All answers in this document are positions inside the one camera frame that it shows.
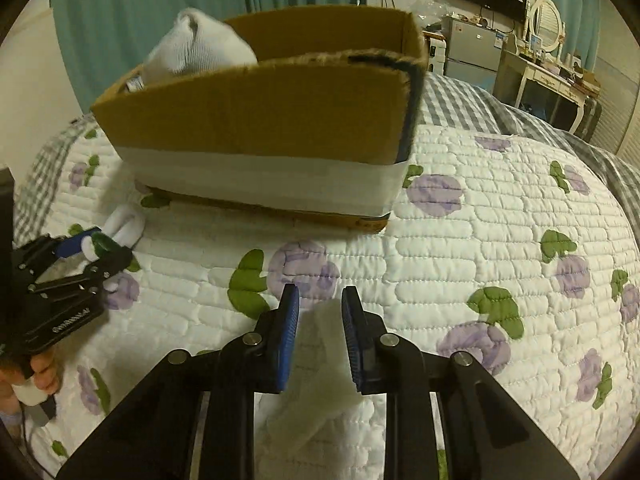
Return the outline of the person left hand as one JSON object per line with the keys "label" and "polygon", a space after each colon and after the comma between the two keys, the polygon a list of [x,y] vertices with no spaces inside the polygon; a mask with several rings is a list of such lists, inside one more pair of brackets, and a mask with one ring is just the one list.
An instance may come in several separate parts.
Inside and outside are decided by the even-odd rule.
{"label": "person left hand", "polygon": [[[56,360],[56,348],[51,347],[45,352],[33,356],[30,367],[34,374],[32,379],[35,386],[52,396],[61,388],[61,376],[58,372]],[[25,378],[18,367],[7,365],[1,369],[1,411],[4,414],[15,414],[20,410],[20,401],[17,399],[13,387],[21,385]]]}

